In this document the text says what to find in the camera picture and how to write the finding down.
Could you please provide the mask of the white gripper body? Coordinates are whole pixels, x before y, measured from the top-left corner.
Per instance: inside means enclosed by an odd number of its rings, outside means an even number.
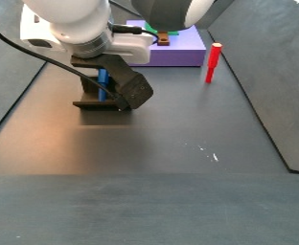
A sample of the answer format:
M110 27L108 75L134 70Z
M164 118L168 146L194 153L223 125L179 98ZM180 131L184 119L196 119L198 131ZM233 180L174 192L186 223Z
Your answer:
M112 30L108 3L24 3L20 39L32 47L91 58L119 55L132 64L150 62L152 36Z

